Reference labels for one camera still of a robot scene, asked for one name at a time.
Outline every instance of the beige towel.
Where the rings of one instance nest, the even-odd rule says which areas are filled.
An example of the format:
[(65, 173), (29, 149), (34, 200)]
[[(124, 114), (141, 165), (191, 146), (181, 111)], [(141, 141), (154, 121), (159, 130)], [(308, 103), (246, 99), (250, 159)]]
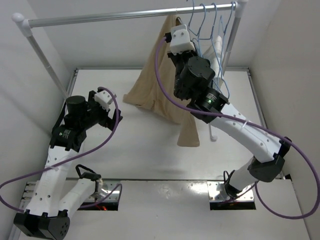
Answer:
[[(171, 31), (171, 28), (179, 24), (177, 16), (170, 15), (166, 18), (157, 41), (150, 53), (150, 56), (144, 65), (139, 78), (128, 94), (123, 96), (123, 102), (133, 104), (144, 109), (152, 110), (169, 121), (181, 124), (180, 135), (177, 144), (181, 147), (198, 147), (200, 145), (198, 131), (194, 117), (185, 110), (182, 110), (169, 102), (158, 86), (155, 75), (155, 55), (160, 40), (165, 33)], [(169, 44), (162, 47), (159, 51), (159, 73), (165, 90), (173, 99), (183, 105), (189, 101), (181, 101), (174, 96), (174, 84), (176, 67), (168, 58)]]

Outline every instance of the metal rod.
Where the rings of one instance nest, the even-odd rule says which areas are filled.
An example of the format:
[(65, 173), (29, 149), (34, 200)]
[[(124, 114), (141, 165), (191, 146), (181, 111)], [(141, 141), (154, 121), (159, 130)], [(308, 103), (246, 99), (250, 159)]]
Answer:
[(222, 60), (222, 73), (225, 74), (226, 67), (230, 58), (231, 50), (235, 42), (235, 38), (237, 35), (238, 27), (240, 24), (241, 17), (235, 17), (233, 20), (230, 37), (228, 40), (228, 44), (226, 45), (225, 53)]
[[(232, 8), (236, 8), (236, 3), (219, 4), (205, 6), (207, 12), (215, 10), (227, 11)], [(81, 23), (92, 23), (111, 21), (119, 19), (136, 19), (136, 18), (147, 18), (156, 16), (167, 16), (174, 14), (190, 14), (190, 13), (202, 13), (204, 12), (203, 6), (191, 7), (180, 7), (180, 8), (167, 8), (157, 10), (146, 10), (146, 11), (128, 11), (128, 12), (116, 12), (116, 13), (100, 13), (80, 16), (66, 16), (66, 17), (54, 17), (54, 18), (43, 18), (43, 19), (31, 19), (28, 21), (31, 28), (57, 26), (57, 25), (68, 25), (68, 24), (81, 24)]]
[(48, 74), (52, 78), (53, 82), (55, 83), (55, 85), (58, 87), (58, 89), (62, 93), (63, 98), (67, 99), (69, 96), (68, 96), (68, 93), (67, 93), (66, 89), (64, 88), (64, 86), (60, 82), (57, 74), (55, 73), (55, 71), (52, 68), (52, 66), (50, 65), (50, 63), (48, 62), (44, 52), (41, 50), (41, 48), (38, 45), (38, 43), (37, 43), (36, 39), (34, 38), (34, 36), (33, 35), (28, 36), (28, 37), (26, 37), (26, 39), (28, 39), (28, 41), (29, 41), (30, 45), (32, 46), (33, 50), (35, 51), (35, 53), (37, 54), (37, 56), (41, 60), (45, 70), (48, 72)]

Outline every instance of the white table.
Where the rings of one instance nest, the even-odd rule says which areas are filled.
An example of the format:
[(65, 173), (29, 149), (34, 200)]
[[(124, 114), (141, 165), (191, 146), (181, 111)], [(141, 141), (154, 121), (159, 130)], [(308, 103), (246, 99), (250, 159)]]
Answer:
[[(178, 147), (180, 131), (154, 113), (122, 102), (139, 70), (79, 70), (73, 95), (99, 86), (117, 94), (123, 114), (112, 140), (78, 161), (108, 179), (121, 181), (118, 211), (77, 211), (65, 240), (308, 240), (303, 220), (269, 213), (255, 197), (256, 210), (210, 211), (206, 181), (242, 166), (252, 154), (219, 130), (210, 142), (208, 125), (197, 121), (200, 147)], [(259, 115), (247, 72), (226, 72), (230, 101), (255, 123)], [(87, 131), (89, 150), (110, 134), (100, 126)], [(70, 171), (69, 177), (77, 177)], [(301, 214), (290, 180), (259, 183), (265, 202), (281, 214)], [(31, 240), (24, 234), (19, 240)]]
[[(209, 126), (196, 120), (199, 147), (179, 147), (180, 125), (155, 113), (122, 102), (140, 70), (79, 70), (72, 95), (88, 96), (103, 86), (117, 95), (123, 120), (111, 141), (78, 162), (108, 179), (217, 180), (224, 170), (232, 171), (252, 157), (245, 147), (226, 133), (212, 127), (217, 142), (210, 141)], [(257, 106), (246, 71), (227, 71), (225, 79), (230, 102), (254, 123), (260, 124)], [(84, 150), (102, 143), (110, 130), (99, 125), (87, 131)], [(69, 177), (77, 177), (70, 171)]]

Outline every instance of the wall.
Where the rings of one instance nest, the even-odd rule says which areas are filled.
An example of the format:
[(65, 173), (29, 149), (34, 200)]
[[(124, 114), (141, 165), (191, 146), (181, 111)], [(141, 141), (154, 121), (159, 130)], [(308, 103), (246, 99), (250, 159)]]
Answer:
[[(14, 12), (35, 18), (26, 0), (3, 0), (0, 7), (0, 182), (43, 168), (50, 131), (63, 98), (28, 41), (11, 20)], [(38, 40), (57, 75), (67, 86), (67, 71), (43, 29)], [(18, 207), (26, 180), (12, 183), (0, 193)], [(15, 212), (0, 203), (0, 239), (5, 240)]]
[[(269, 128), (289, 136), (320, 173), (320, 1), (282, 0), (251, 63), (251, 73)], [(301, 209), (316, 199), (316, 184), (293, 149), (286, 157)], [(320, 211), (305, 223), (312, 239), (320, 238)]]
[[(229, 66), (248, 67), (262, 40), (264, 32), (276, 12), (281, 0), (250, 0), (235, 39)], [(181, 8), (192, 6), (189, 0), (28, 0), (37, 18), (54, 18), (86, 14), (116, 13), (150, 9)], [(195, 0), (210, 5), (213, 0)], [(215, 0), (216, 4), (230, 3), (230, 0)], [(226, 24), (230, 13), (224, 12)], [(190, 14), (182, 14), (188, 23)], [(105, 66), (142, 66), (155, 41), (165, 17), (148, 17), (94, 23), (50, 26), (45, 30), (62, 59), (71, 68)], [(197, 31), (203, 14), (193, 16), (191, 28)], [(202, 28), (202, 37), (210, 36), (214, 13), (207, 14)], [(211, 44), (203, 42), (204, 49)]]

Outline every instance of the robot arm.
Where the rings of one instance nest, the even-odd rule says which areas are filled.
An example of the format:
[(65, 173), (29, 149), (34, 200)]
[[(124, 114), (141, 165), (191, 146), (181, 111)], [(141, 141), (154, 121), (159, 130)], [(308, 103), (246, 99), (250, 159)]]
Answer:
[[(213, 69), (219, 67), (211, 66), (209, 60), (198, 56), (195, 48), (190, 47), (192, 43), (187, 26), (173, 27), (165, 36), (170, 43), (168, 57), (176, 67), (174, 96), (181, 100), (191, 99), (188, 108), (246, 121), (222, 93), (210, 87), (216, 76)], [(283, 157), (290, 146), (279, 138), (228, 118), (191, 114), (226, 132), (253, 153), (253, 158), (240, 169), (232, 171), (226, 180), (224, 188), (230, 197), (237, 197), (246, 186), (256, 181), (271, 182), (281, 172), (285, 163)]]
[(68, 114), (58, 119), (52, 130), (45, 171), (37, 183), (34, 195), (24, 213), (17, 213), (14, 224), (27, 236), (41, 239), (62, 240), (66, 236), (70, 219), (82, 203), (101, 188), (101, 175), (95, 172), (79, 174), (77, 184), (62, 199), (62, 190), (72, 162), (56, 164), (74, 157), (81, 150), (86, 130), (96, 124), (113, 130), (113, 118), (108, 117), (112, 98), (106, 91), (89, 93), (88, 101), (83, 96), (71, 96), (66, 100)]

